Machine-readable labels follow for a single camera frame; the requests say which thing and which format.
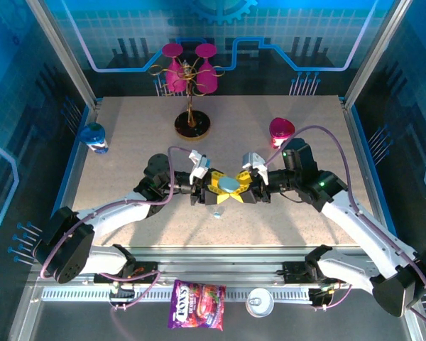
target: yellow star-shaped object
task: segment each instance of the yellow star-shaped object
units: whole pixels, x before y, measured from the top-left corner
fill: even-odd
[[[225,177],[226,175],[217,171],[212,171],[212,183],[208,185],[208,190],[212,193],[218,195],[217,203],[220,204],[225,200],[229,199],[229,197],[233,197],[235,200],[243,203],[243,199],[241,199],[240,194],[246,192],[249,188],[249,184],[251,183],[251,174],[247,170],[240,172],[235,179],[239,182],[240,187],[236,189],[232,193],[228,193],[221,188],[219,188],[219,179]]]

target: fox's candy bag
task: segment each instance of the fox's candy bag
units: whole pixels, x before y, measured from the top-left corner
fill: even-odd
[[[225,296],[225,286],[175,280],[168,327],[222,330]]]

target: blue bottle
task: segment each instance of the blue bottle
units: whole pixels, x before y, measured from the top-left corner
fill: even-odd
[[[106,131],[96,122],[86,125],[80,132],[80,141],[87,144],[95,153],[107,153],[109,147],[106,141]]]

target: black round base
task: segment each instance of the black round base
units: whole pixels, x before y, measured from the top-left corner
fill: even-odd
[[[210,118],[204,112],[192,110],[192,116],[196,122],[195,126],[187,123],[187,112],[182,112],[175,120],[175,130],[187,140],[199,140],[205,137],[210,129]]]

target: speckled countertop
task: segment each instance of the speckled countertop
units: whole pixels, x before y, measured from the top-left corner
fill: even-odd
[[[341,142],[349,161],[355,196],[370,210],[370,204],[346,127],[335,96],[208,96],[194,98],[194,109],[212,120],[209,135],[201,141],[182,140],[173,128],[176,116],[185,110],[184,97],[106,97],[98,122],[106,129],[109,152],[89,151],[77,190],[74,209],[95,207],[130,192],[142,179],[148,159],[166,153],[169,146],[196,149],[211,159],[211,167],[234,177],[241,170],[242,156],[255,151],[267,159],[270,147],[268,125],[285,117],[301,128],[320,124]],[[319,169],[336,173],[345,181],[340,155],[326,134],[305,132]],[[175,169],[190,171],[185,154],[174,154]],[[270,170],[283,168],[277,158]],[[297,199],[295,193],[288,196]],[[220,212],[219,219],[214,212]],[[229,198],[218,206],[190,206],[187,195],[177,195],[161,212],[147,220],[128,224],[104,237],[98,244],[126,246],[213,246],[355,244],[335,223],[307,204],[296,204],[274,195],[270,205],[243,205]]]

